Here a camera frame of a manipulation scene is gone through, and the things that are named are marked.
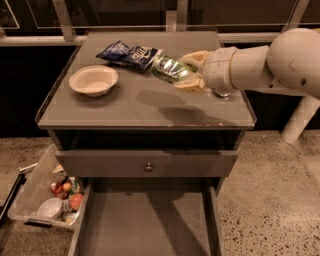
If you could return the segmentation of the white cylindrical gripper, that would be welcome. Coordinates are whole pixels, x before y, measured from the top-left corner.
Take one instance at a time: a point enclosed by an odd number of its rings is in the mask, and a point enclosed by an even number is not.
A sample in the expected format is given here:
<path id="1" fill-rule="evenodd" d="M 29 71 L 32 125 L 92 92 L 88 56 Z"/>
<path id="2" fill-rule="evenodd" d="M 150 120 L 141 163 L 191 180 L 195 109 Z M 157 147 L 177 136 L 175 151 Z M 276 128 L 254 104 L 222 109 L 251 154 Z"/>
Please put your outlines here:
<path id="1" fill-rule="evenodd" d="M 210 89 L 216 94 L 231 94 L 236 91 L 230 78 L 230 67 L 236 47 L 219 48 L 215 51 L 196 51 L 183 55 L 179 61 L 183 64 L 201 69 L 199 73 L 174 83 L 174 87 L 187 93 L 208 93 Z"/>

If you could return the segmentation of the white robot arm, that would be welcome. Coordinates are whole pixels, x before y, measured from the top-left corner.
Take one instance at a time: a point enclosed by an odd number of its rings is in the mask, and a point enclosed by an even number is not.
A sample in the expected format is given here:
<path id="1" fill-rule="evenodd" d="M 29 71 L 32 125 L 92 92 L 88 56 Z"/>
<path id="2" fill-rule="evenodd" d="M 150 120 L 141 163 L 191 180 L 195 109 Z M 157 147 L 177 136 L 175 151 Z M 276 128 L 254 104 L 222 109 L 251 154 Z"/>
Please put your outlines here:
<path id="1" fill-rule="evenodd" d="M 174 86 L 182 91 L 212 91 L 225 97 L 251 90 L 299 96 L 301 101 L 281 132 L 289 144 L 297 141 L 320 107 L 320 33 L 294 28 L 269 46 L 197 51 L 180 58 L 197 71 Z"/>

